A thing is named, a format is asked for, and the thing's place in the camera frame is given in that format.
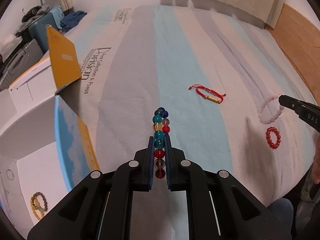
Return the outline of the person right hand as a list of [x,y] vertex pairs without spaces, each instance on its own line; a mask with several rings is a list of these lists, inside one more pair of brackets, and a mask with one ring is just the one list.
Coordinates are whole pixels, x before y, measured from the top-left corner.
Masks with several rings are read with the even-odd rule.
[[316,141],[315,156],[313,159],[311,178],[315,184],[319,184],[320,182],[320,137],[318,137]]

